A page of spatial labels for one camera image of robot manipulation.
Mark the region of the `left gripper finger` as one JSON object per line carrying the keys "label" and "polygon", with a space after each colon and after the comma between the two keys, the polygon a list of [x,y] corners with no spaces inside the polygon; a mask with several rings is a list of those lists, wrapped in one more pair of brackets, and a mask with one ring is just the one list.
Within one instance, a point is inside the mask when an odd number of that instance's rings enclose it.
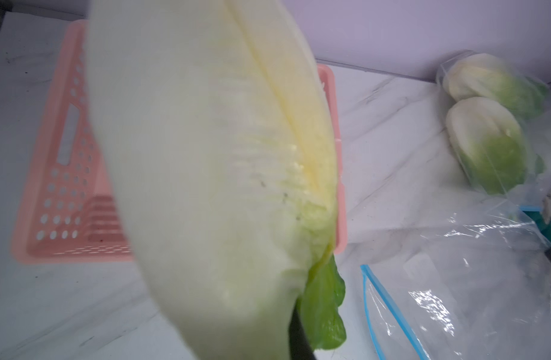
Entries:
{"label": "left gripper finger", "polygon": [[316,360],[296,308],[294,308],[288,328],[288,342],[291,360]]}

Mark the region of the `clear zip-top bag blue seal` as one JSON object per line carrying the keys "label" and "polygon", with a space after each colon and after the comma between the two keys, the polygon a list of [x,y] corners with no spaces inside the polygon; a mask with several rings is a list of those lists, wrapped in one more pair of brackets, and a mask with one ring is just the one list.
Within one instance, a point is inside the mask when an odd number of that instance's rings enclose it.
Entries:
{"label": "clear zip-top bag blue seal", "polygon": [[551,359],[551,239],[511,203],[373,233],[341,268],[350,359]]}

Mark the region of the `rear bagged chinese cabbage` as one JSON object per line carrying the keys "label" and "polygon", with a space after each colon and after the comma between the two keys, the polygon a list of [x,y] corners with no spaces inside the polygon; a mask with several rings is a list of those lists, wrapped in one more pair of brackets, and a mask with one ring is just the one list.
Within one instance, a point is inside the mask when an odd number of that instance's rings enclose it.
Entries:
{"label": "rear bagged chinese cabbage", "polygon": [[440,64],[437,84],[455,101],[486,97],[516,119],[530,121],[551,109],[551,88],[494,55],[466,51]]}

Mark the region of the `pink plastic basket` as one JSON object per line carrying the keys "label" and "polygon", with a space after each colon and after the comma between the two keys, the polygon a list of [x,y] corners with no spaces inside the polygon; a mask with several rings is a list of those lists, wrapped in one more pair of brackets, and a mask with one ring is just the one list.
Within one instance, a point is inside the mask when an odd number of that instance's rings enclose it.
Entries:
{"label": "pink plastic basket", "polygon": [[202,62],[179,56],[179,80],[157,79],[163,95],[134,85],[112,106],[90,29],[75,21],[62,43],[12,239],[20,260],[343,250],[335,89],[305,43],[259,63],[232,25],[194,41]]}

